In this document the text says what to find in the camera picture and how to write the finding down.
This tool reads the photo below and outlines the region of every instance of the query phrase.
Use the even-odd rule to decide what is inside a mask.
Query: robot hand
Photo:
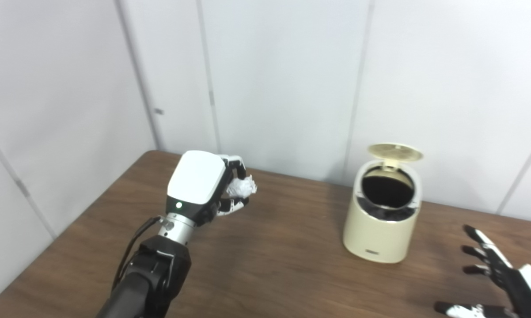
[[[167,187],[166,216],[152,217],[136,231],[97,318],[164,318],[191,267],[187,244],[193,230],[241,209],[255,190],[237,155],[187,151]],[[222,198],[225,191],[230,198]],[[159,234],[140,243],[128,260],[134,242],[157,223]]]
[[[502,306],[446,302],[436,302],[435,310],[452,318],[531,318],[531,266],[526,264],[518,270],[514,269],[485,234],[469,225],[463,228],[481,248],[464,245],[462,252],[475,256],[485,263],[485,265],[465,266],[464,273],[488,276],[494,284],[507,293],[513,310]]]

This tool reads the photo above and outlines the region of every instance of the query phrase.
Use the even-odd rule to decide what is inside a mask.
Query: trash can lid
[[[414,147],[382,143],[368,147],[368,151],[376,158],[384,159],[384,164],[389,167],[397,167],[399,162],[417,161],[423,158],[423,154]]]

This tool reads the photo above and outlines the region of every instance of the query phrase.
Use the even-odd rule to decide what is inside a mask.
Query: brown table
[[[130,237],[163,213],[178,158],[138,159],[0,295],[0,318],[93,318]],[[508,305],[488,278],[461,272],[476,261],[459,250],[472,243],[464,223],[515,266],[531,263],[531,222],[433,203],[423,205],[405,261],[362,260],[342,245],[350,188],[249,172],[258,184],[250,204],[189,242],[193,266],[168,317],[439,318],[435,300]]]

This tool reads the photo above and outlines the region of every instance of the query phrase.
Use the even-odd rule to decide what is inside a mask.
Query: trash can
[[[423,155],[393,143],[371,145],[368,150],[378,159],[362,165],[354,180],[344,246],[367,260],[400,262],[407,256],[421,209],[421,181],[404,163]]]

